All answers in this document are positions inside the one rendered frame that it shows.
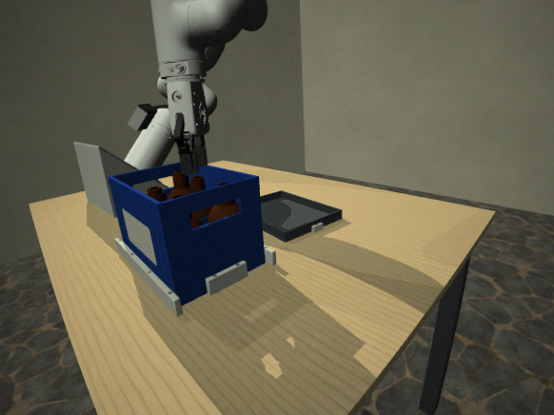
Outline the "brown bottle with red base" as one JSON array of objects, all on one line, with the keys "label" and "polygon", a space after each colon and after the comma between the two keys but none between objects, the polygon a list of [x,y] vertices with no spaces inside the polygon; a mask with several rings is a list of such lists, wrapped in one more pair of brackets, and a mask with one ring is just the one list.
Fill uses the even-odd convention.
[{"label": "brown bottle with red base", "polygon": [[[204,181],[203,176],[193,176],[190,178],[190,190],[191,193],[202,191],[206,189],[206,184]],[[208,216],[209,211],[212,207],[208,207],[206,209],[202,209],[196,212],[193,212],[192,215],[196,216],[197,218],[201,219]]]}]

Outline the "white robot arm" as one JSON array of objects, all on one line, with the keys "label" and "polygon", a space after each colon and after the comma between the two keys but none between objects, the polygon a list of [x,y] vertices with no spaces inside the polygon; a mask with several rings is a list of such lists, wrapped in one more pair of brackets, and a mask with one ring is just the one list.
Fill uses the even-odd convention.
[{"label": "white robot arm", "polygon": [[[256,31],[267,20],[267,0],[150,3],[160,73],[157,87],[167,99],[164,81],[206,77],[226,43],[241,29]],[[162,166],[175,144],[165,108],[168,105],[138,105],[128,122],[136,131],[143,130],[124,160],[139,170]]]}]

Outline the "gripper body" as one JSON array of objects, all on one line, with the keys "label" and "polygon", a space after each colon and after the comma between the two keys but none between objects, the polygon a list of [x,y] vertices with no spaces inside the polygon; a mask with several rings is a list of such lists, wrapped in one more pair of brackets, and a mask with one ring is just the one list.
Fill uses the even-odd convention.
[{"label": "gripper body", "polygon": [[203,85],[199,81],[205,82],[205,79],[164,81],[164,85],[168,83],[168,114],[172,135],[178,112],[184,114],[184,136],[194,134],[195,137],[200,137],[209,132],[207,103]]}]

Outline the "dark blue crate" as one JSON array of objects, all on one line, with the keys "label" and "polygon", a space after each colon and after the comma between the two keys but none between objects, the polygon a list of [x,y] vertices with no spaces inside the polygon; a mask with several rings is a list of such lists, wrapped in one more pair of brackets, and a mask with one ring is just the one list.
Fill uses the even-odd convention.
[{"label": "dark blue crate", "polygon": [[[206,189],[159,202],[133,185],[173,176],[180,162],[109,176],[123,242],[185,305],[208,293],[206,278],[242,261],[266,263],[259,176],[207,165]],[[117,180],[118,179],[118,180]],[[244,179],[244,180],[243,180]],[[119,181],[120,180],[120,181]],[[122,181],[122,182],[121,182]],[[124,183],[123,183],[124,182]],[[232,183],[233,182],[233,183]],[[216,187],[220,183],[229,183]],[[234,200],[239,212],[191,229],[189,214]]]}]

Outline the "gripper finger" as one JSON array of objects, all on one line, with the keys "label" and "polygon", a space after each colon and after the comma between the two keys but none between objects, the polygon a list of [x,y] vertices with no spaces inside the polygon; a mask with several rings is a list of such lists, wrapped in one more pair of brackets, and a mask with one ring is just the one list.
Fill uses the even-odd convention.
[{"label": "gripper finger", "polygon": [[199,172],[199,168],[197,153],[194,152],[194,134],[184,136],[184,129],[184,114],[182,112],[178,112],[173,138],[178,147],[182,174],[197,174]]},{"label": "gripper finger", "polygon": [[198,166],[206,167],[208,165],[207,152],[205,143],[205,135],[201,137],[194,136],[194,152],[197,152]]}]

